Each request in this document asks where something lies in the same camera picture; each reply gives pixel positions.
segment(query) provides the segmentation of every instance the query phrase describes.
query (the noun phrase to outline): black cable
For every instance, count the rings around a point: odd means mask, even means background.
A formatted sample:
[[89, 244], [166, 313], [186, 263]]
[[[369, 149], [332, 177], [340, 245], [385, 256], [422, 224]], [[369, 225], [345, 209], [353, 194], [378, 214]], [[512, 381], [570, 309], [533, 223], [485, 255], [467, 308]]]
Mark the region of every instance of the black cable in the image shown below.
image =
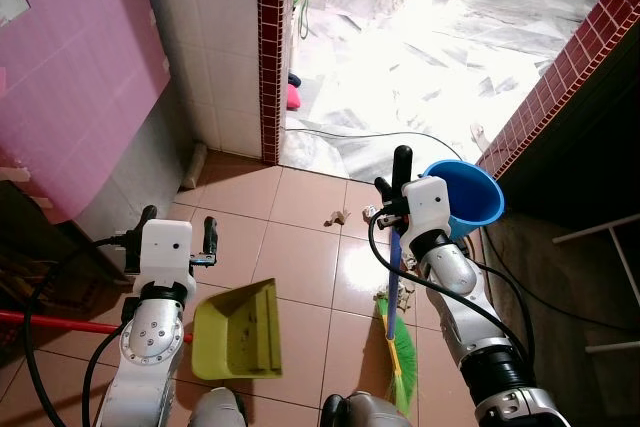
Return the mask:
[[38, 302], [38, 297], [42, 294], [42, 291], [45, 287], [56, 279], [56, 277], [60, 274], [62, 269], [68, 265], [72, 260], [78, 257], [80, 254], [85, 253], [88, 250], [95, 249], [101, 245], [109, 245], [114, 243], [116, 240], [115, 237], [110, 237], [108, 239], [98, 240], [93, 242], [85, 247], [81, 247], [71, 254], [67, 255], [64, 259], [62, 259], [58, 264], [53, 265], [44, 280], [36, 286], [33, 290], [29, 301], [27, 302], [27, 308], [24, 313], [24, 322], [23, 322], [23, 331], [24, 331], [24, 355], [27, 359], [27, 367], [29, 367], [29, 374], [31, 375], [31, 380], [33, 382], [33, 387], [38, 395], [38, 399], [40, 400], [40, 404], [42, 404], [42, 408], [51, 420], [51, 423], [54, 427], [65, 427], [64, 422], [58, 416], [55, 407], [51, 403], [49, 396], [42, 385], [42, 379], [40, 378], [40, 372], [38, 371], [38, 365], [36, 363], [36, 357], [33, 349], [33, 336], [31, 333], [31, 316], [33, 315], [33, 311], [35, 310], [36, 304]]
[[469, 253], [471, 254], [471, 260], [475, 262], [476, 260], [476, 248], [473, 246], [473, 242], [471, 242], [471, 237], [468, 235], [464, 236], [465, 243], [467, 244], [467, 248], [469, 249]]
[[304, 0], [300, 11], [300, 17], [298, 18], [298, 35], [302, 40], [306, 39], [309, 35], [309, 0]]
[[529, 306], [524, 301], [524, 298], [522, 297], [522, 293], [520, 292], [520, 289], [518, 289], [518, 287], [513, 282], [513, 280], [511, 280], [508, 276], [506, 276], [499, 270], [492, 269], [491, 267], [488, 267], [476, 260], [474, 260], [473, 263], [476, 264], [479, 269], [482, 269], [485, 272], [489, 272], [490, 274], [500, 277], [502, 280], [504, 280], [507, 283], [507, 285], [509, 285], [509, 287], [511, 287], [511, 290], [513, 291], [514, 295], [516, 296], [516, 299], [518, 300], [518, 304], [520, 305], [520, 312], [522, 312], [524, 328], [527, 334], [527, 350], [529, 352], [529, 359], [531, 360], [531, 365], [533, 365], [533, 363], [536, 360], [536, 342], [535, 342], [535, 337], [533, 336], [533, 322], [531, 321], [531, 312], [529, 311]]
[[524, 345], [522, 344], [522, 342], [520, 342], [520, 339], [518, 339], [518, 337], [513, 333], [513, 331], [509, 327], [507, 327], [505, 324], [503, 324], [499, 319], [495, 318], [493, 315], [491, 315], [490, 313], [488, 313], [478, 305], [474, 304], [470, 300], [465, 299], [463, 296], [456, 294], [455, 292], [452, 292], [449, 289], [445, 289], [444, 287], [441, 287], [438, 284], [434, 284], [433, 282], [429, 282], [428, 280], [421, 279], [420, 277], [416, 277], [415, 275], [411, 275], [400, 269], [396, 269], [382, 256], [382, 254], [380, 254], [380, 251], [378, 250], [378, 246], [376, 245], [374, 240], [373, 230], [375, 228], [376, 221], [378, 220], [378, 218], [385, 213], [386, 213], [385, 209], [379, 210], [373, 215], [373, 217], [371, 217], [371, 220], [369, 221], [369, 229], [368, 229], [369, 246], [371, 247], [371, 250], [373, 251], [373, 255], [375, 255], [376, 259], [378, 259], [378, 261], [392, 273], [400, 277], [403, 277], [405, 279], [411, 280], [431, 290], [435, 290], [436, 292], [442, 295], [446, 295], [447, 297], [457, 302], [460, 302], [465, 307], [468, 307], [469, 309], [473, 310], [475, 313], [487, 319], [489, 322], [495, 325], [498, 329], [500, 329], [511, 340], [514, 347], [518, 351], [522, 361], [525, 364], [527, 364], [531, 368], [531, 371], [533, 372], [533, 365], [531, 364], [531, 360], [529, 359], [529, 355], [527, 354], [527, 350], [524, 348]]
[[423, 137], [428, 137], [431, 140], [435, 140], [439, 144], [444, 145], [447, 149], [449, 149], [453, 153], [453, 155], [455, 155], [459, 160], [462, 160], [462, 157], [460, 157], [460, 154], [458, 154], [458, 152], [456, 152], [453, 149], [453, 147], [451, 147], [444, 141], [440, 140], [436, 136], [431, 134], [425, 134], [424, 132], [406, 131], [406, 132], [387, 132], [385, 134], [342, 135], [342, 134], [332, 134], [331, 132], [325, 132], [323, 130], [314, 130], [314, 129], [285, 129], [285, 131], [286, 132], [306, 132], [311, 135], [319, 135], [319, 136], [325, 135], [330, 137], [337, 137], [339, 139], [369, 139], [373, 137], [389, 137], [391, 135], [422, 135]]
[[619, 325], [608, 324], [608, 323], [602, 322], [600, 320], [590, 319], [588, 317], [583, 317], [582, 315], [579, 315], [579, 314], [574, 314], [573, 312], [569, 312], [569, 311], [564, 310], [564, 309], [562, 309], [560, 307], [556, 307], [555, 305], [553, 305], [553, 304], [547, 302], [546, 300], [542, 299], [535, 292], [532, 292], [527, 286], [523, 285], [523, 283], [520, 282], [520, 280], [518, 280], [518, 278], [513, 274], [513, 272], [509, 268], [509, 266], [507, 266], [507, 264], [504, 262], [504, 260], [502, 260], [502, 256], [498, 253], [498, 249], [496, 249], [496, 246], [493, 244], [493, 240], [491, 240], [491, 236], [489, 235], [489, 231], [486, 229], [486, 227], [484, 229], [484, 234], [487, 237], [487, 242], [489, 242], [489, 246], [491, 247], [491, 250], [493, 250], [493, 253], [495, 254], [496, 258], [498, 259], [498, 262], [500, 262], [500, 264], [502, 265], [504, 270], [507, 271], [507, 273], [511, 276], [513, 281], [516, 284], [518, 284], [518, 286], [523, 291], [525, 291], [527, 294], [529, 294], [531, 297], [533, 297], [535, 300], [540, 302], [545, 307], [547, 307], [547, 308], [549, 308], [549, 309], [551, 309], [551, 310], [553, 310], [555, 312], [558, 312], [559, 314], [566, 315], [567, 317], [571, 317], [571, 318], [580, 320], [582, 322], [587, 322], [589, 324], [599, 325], [601, 327], [606, 327], [608, 329], [619, 330], [621, 332], [628, 332], [628, 333], [632, 333], [632, 334], [637, 334], [638, 332], [640, 332], [640, 329], [638, 329], [638, 328], [634, 329], [634, 328], [631, 328], [631, 327], [622, 327], [622, 326], [619, 326]]
[[91, 401], [91, 379], [93, 377], [93, 371], [96, 368], [96, 364], [98, 363], [98, 359], [100, 359], [100, 355], [102, 355], [102, 352], [108, 347], [111, 341], [122, 333], [127, 324], [128, 321], [124, 321], [116, 330], [107, 335], [98, 348], [93, 352], [93, 355], [89, 360], [87, 370], [84, 374], [84, 383], [82, 384], [82, 427], [91, 427], [91, 412], [89, 410]]

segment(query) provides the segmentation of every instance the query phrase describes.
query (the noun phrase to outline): wall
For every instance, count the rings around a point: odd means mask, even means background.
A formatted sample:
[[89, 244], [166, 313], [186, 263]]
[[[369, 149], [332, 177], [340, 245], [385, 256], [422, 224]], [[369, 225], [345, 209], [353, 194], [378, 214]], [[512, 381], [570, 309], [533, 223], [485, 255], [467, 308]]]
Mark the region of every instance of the wall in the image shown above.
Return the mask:
[[636, 24], [500, 176], [511, 208], [572, 230], [640, 212], [639, 32]]
[[198, 140], [261, 157], [257, 0], [151, 0]]
[[500, 178], [553, 124], [638, 19], [640, 0], [600, 0], [480, 157], [478, 165]]
[[[170, 81], [107, 182], [73, 223], [89, 238], [102, 239], [135, 227], [149, 204], [158, 208], [159, 219], [166, 218], [191, 160], [191, 135]], [[102, 252], [124, 269], [122, 250], [108, 246]]]

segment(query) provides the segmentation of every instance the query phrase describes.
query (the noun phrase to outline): broom handle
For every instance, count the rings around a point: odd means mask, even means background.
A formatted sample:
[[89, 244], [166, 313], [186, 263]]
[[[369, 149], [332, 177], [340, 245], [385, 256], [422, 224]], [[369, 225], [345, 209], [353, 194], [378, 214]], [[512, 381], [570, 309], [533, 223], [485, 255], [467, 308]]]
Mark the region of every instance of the broom handle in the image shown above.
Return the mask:
[[[11, 310], [0, 310], [0, 323], [6, 324], [22, 324], [24, 322], [24, 314], [22, 312], [14, 312]], [[92, 332], [94, 334], [111, 334], [118, 328], [117, 325], [100, 324], [97, 322], [87, 322], [84, 320], [71, 320], [61, 317], [51, 317], [48, 315], [32, 315], [32, 325], [40, 325], [42, 327], [52, 327], [64, 331], [80, 331]], [[185, 334], [184, 341], [190, 344], [193, 341], [193, 334]]]
[[[391, 266], [400, 267], [402, 249], [400, 248], [400, 234], [391, 230]], [[398, 313], [398, 276], [389, 272], [389, 309], [387, 310], [387, 339], [393, 340], [396, 335], [396, 315]]]

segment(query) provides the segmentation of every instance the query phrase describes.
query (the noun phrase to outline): broom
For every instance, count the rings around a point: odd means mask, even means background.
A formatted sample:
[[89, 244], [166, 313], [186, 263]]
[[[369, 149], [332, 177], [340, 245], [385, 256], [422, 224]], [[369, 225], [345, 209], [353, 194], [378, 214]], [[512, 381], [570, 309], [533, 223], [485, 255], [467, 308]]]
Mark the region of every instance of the broom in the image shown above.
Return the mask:
[[[391, 265], [398, 267], [402, 258], [400, 236], [393, 230], [391, 234]], [[388, 299], [376, 301], [378, 312], [384, 323], [385, 337], [389, 345], [393, 379], [391, 391], [396, 408], [405, 416], [409, 415], [411, 398], [416, 387], [416, 349], [409, 335], [409, 329], [402, 319], [397, 318], [398, 276], [389, 273]]]

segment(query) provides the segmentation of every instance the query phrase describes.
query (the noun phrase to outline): pink foam board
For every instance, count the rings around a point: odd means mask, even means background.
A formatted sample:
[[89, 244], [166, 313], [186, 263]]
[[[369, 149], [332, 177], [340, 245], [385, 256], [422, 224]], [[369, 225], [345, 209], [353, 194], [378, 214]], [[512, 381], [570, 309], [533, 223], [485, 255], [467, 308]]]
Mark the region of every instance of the pink foam board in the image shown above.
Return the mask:
[[26, 167], [52, 222], [91, 202], [166, 86], [149, 0], [27, 0], [0, 28], [0, 166]]
[[0, 67], [0, 98], [7, 91], [7, 69]]

